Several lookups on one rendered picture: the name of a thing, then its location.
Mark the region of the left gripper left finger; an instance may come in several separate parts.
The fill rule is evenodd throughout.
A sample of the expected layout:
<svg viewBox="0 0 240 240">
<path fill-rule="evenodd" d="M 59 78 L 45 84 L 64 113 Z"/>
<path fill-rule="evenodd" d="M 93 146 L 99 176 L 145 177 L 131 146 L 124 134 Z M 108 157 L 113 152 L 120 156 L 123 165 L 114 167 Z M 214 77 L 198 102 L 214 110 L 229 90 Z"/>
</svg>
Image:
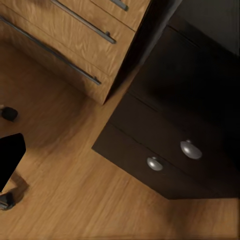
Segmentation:
<svg viewBox="0 0 240 240">
<path fill-rule="evenodd" d="M 26 144 L 21 133 L 0 138 L 0 192 L 26 153 Z"/>
</svg>

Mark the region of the swivel chair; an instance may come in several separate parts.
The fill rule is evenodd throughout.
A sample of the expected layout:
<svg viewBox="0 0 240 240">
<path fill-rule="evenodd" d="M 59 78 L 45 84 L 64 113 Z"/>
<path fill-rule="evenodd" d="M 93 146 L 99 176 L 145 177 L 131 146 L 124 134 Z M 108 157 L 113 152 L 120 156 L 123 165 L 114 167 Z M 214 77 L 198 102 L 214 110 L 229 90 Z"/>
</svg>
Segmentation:
<svg viewBox="0 0 240 240">
<path fill-rule="evenodd" d="M 17 116 L 17 111 L 10 107 L 0 105 L 0 118 L 13 121 Z M 9 192 L 8 194 L 0 195 L 0 211 L 10 210 L 16 206 L 15 195 Z"/>
</svg>

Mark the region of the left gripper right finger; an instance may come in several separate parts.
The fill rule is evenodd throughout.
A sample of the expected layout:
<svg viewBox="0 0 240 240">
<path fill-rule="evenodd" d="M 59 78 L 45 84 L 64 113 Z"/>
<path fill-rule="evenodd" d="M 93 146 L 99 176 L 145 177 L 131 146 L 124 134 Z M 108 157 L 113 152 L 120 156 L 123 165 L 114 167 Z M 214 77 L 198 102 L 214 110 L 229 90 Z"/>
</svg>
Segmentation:
<svg viewBox="0 0 240 240">
<path fill-rule="evenodd" d="M 240 173 L 240 135 L 228 133 L 224 151 Z"/>
</svg>

